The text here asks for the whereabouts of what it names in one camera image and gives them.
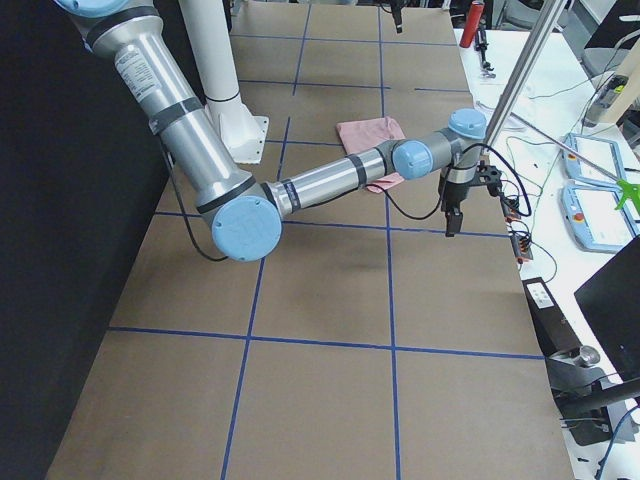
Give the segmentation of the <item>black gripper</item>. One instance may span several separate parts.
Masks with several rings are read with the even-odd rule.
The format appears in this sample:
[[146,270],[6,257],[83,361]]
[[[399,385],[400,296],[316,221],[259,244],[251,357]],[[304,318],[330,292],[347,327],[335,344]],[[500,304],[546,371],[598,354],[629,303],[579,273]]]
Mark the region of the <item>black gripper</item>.
[[393,20],[394,20],[394,25],[395,25],[395,29],[396,32],[398,34],[403,32],[403,21],[402,21],[402,12],[401,10],[394,10],[393,11]]
[[469,168],[448,166],[441,170],[438,192],[441,211],[445,213],[446,237],[455,237],[460,233],[463,223],[461,203],[467,199],[470,189],[486,187],[491,196],[499,196],[501,177],[499,169],[484,162]]

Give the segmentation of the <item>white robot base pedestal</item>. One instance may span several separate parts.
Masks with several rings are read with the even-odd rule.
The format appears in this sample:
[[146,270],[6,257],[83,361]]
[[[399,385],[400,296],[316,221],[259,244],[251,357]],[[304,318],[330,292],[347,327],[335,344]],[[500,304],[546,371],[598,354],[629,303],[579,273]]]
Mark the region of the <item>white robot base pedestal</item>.
[[244,104],[221,1],[179,3],[215,131],[237,164],[261,162],[269,119]]

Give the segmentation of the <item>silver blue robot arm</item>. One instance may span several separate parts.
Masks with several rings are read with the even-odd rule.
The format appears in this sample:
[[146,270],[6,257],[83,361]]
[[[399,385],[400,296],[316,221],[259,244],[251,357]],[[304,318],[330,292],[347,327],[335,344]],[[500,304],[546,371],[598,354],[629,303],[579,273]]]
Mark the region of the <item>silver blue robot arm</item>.
[[487,120],[479,111],[454,111],[447,125],[422,139],[390,139],[369,149],[275,182],[259,182],[268,119],[243,103],[223,5],[180,5],[205,89],[199,98],[168,49],[163,20],[150,1],[64,1],[85,47],[113,63],[170,167],[179,167],[196,194],[196,208],[225,258],[262,259],[277,246],[283,219],[360,189],[378,192],[379,180],[440,176],[436,207],[447,236],[462,225],[461,203],[482,184],[479,151]]
[[403,32],[402,10],[405,2],[402,0],[380,0],[380,8],[392,17],[394,28],[397,34]]

